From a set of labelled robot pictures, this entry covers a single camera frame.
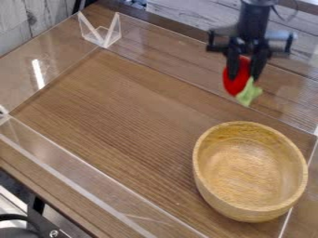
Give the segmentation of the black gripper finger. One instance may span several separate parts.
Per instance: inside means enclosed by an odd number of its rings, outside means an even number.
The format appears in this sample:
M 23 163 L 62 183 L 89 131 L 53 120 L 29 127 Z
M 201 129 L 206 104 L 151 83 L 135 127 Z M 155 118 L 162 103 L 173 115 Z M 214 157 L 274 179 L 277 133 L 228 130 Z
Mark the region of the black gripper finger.
M 236 46 L 230 46 L 228 49 L 226 66 L 228 76 L 234 81 L 240 73 L 240 49 Z
M 260 51 L 252 57 L 250 63 L 250 75 L 257 80 L 261 76 L 264 68 L 268 63 L 270 50 L 268 48 L 261 48 Z

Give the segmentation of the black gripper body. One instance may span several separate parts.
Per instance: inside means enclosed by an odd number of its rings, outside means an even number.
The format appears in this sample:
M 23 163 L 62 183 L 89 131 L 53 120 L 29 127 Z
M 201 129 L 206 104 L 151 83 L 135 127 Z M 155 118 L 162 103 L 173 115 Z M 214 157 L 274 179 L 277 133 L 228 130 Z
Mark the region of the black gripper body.
M 256 55 L 262 49 L 268 51 L 268 57 L 288 57 L 292 54 L 292 44 L 297 39 L 297 33 L 280 30 L 268 30 L 258 37 L 246 36 L 237 28 L 210 29 L 208 32 L 208 52 L 218 52 L 228 55 L 232 46 L 238 48 L 241 55 Z

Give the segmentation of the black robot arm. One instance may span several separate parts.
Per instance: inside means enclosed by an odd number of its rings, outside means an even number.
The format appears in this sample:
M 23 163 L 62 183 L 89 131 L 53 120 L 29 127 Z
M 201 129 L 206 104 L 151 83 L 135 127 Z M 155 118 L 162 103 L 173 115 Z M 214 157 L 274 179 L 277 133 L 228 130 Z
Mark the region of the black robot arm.
M 258 79 L 268 60 L 277 55 L 292 54 L 292 44 L 297 34 L 285 30 L 272 31 L 272 12 L 285 21 L 292 20 L 298 10 L 284 19 L 276 9 L 278 0 L 240 0 L 238 22 L 208 32 L 208 52 L 221 52 L 226 57 L 228 76 L 232 81 L 240 74 L 242 56 L 250 57 L 249 74 Z

